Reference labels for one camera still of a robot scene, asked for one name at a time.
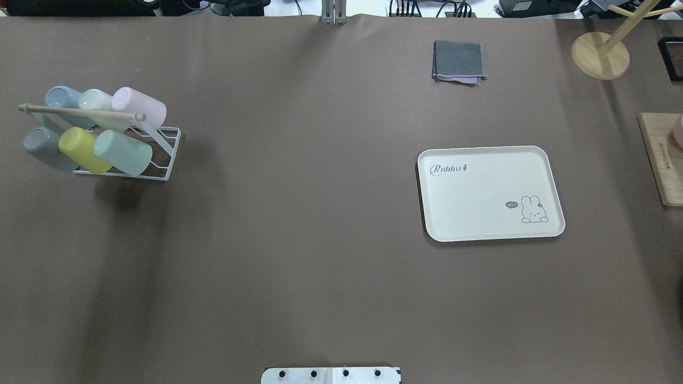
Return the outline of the green cup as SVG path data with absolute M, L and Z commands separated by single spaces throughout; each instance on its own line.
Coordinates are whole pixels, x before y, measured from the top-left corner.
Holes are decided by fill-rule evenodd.
M 93 153 L 131 177 L 138 177 L 152 160 L 152 147 L 113 130 L 103 131 L 93 144 Z

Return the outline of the cream rabbit tray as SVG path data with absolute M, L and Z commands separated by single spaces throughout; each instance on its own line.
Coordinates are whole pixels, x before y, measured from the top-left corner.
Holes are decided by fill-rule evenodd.
M 425 230 L 435 241 L 556 237 L 566 227 L 538 146 L 425 150 L 417 170 Z

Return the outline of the white cup rack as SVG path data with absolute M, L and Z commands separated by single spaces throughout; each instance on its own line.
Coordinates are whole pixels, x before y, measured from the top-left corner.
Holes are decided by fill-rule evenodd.
M 35 119 L 43 119 L 47 124 L 52 123 L 52 121 L 46 117 L 47 114 L 55 114 L 58 116 L 84 116 L 88 118 L 102 117 L 126 120 L 130 123 L 129 131 L 134 133 L 133 137 L 129 135 L 127 136 L 147 143 L 152 147 L 151 163 L 138 177 L 131 177 L 130 175 L 121 172 L 116 167 L 112 167 L 109 172 L 98 175 L 107 175 L 108 177 L 141 178 L 156 181 L 168 181 L 170 177 L 181 139 L 181 130 L 178 128 L 156 128 L 147 123 L 146 116 L 139 112 L 124 113 L 115 111 L 90 111 L 82 109 L 36 106 L 30 105 L 28 103 L 19 105 L 19 110 L 34 117 Z M 95 174 L 88 172 L 81 166 L 79 166 L 79 168 L 74 172 Z

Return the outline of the pink cup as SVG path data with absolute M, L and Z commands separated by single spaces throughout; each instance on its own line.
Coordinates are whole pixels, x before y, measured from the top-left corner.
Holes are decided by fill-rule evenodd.
M 168 114 L 168 108 L 163 102 L 131 87 L 117 90 L 112 95 L 110 107 L 117 112 L 142 113 L 146 116 L 145 121 L 156 128 L 163 126 Z

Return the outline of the cream white cup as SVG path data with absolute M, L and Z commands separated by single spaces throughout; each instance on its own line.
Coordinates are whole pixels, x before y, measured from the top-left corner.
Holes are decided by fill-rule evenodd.
M 78 107 L 90 111 L 113 111 L 112 96 L 98 89 L 90 89 L 81 94 Z M 102 117 L 90 117 L 103 130 L 113 130 L 124 133 L 130 128 L 130 123 L 122 119 L 110 119 Z

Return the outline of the yellow cup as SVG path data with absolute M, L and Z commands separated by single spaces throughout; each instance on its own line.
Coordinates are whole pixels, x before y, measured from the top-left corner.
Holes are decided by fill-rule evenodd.
M 109 172 L 113 166 L 93 152 L 97 137 L 93 132 L 73 127 L 61 134 L 58 140 L 58 148 L 61 153 L 88 172 L 95 174 Z

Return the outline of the light blue cup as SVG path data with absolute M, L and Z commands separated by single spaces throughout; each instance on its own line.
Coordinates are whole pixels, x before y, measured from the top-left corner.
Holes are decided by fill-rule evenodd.
M 54 108 L 69 108 L 69 109 L 79 109 L 79 99 L 82 96 L 82 92 L 75 90 L 71 87 L 58 85 L 52 87 L 48 92 L 46 92 L 44 100 L 45 105 Z M 64 116 L 61 118 L 68 122 L 71 126 L 75 126 L 85 130 L 91 130 L 96 126 L 96 123 L 84 116 Z

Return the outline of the grey cup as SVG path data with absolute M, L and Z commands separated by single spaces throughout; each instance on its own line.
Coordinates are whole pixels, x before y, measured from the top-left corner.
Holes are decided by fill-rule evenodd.
M 79 164 L 61 153 L 58 142 L 60 135 L 51 129 L 39 127 L 29 131 L 23 139 L 25 151 L 44 165 L 59 172 L 73 172 Z

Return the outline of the black tray corner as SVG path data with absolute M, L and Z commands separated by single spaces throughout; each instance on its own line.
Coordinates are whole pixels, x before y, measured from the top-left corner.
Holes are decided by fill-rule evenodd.
M 682 81 L 682 37 L 664 36 L 658 48 L 670 81 Z

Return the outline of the grey folded cloth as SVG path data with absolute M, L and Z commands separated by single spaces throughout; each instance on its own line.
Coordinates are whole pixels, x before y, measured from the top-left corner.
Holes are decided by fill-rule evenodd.
M 432 78 L 477 86 L 486 76 L 480 43 L 443 39 L 434 42 Z

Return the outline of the wooden mug tree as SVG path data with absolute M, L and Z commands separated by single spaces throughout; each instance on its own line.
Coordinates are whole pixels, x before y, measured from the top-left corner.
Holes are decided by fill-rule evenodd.
M 629 67 L 630 55 L 622 43 L 629 32 L 642 19 L 669 12 L 681 11 L 682 6 L 673 6 L 653 11 L 658 1 L 645 1 L 634 12 L 610 5 L 608 9 L 625 16 L 625 21 L 613 34 L 590 32 L 579 36 L 571 45 L 571 58 L 583 73 L 603 81 L 614 80 L 624 75 Z

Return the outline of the bamboo cutting board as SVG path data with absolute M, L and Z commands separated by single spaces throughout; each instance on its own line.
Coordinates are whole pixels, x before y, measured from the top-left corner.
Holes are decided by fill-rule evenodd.
M 638 124 L 664 206 L 682 206 L 682 151 L 672 129 L 680 114 L 641 113 Z

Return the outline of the pink bowl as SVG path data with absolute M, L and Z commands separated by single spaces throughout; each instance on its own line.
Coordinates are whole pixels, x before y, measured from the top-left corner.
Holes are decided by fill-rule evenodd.
M 673 138 L 679 148 L 683 148 L 683 114 L 678 115 L 674 127 L 672 129 Z

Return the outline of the aluminium frame post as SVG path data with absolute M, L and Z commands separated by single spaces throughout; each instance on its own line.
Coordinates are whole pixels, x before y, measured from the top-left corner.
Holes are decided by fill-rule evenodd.
M 346 0 L 322 0 L 320 20 L 323 25 L 344 25 L 348 22 Z

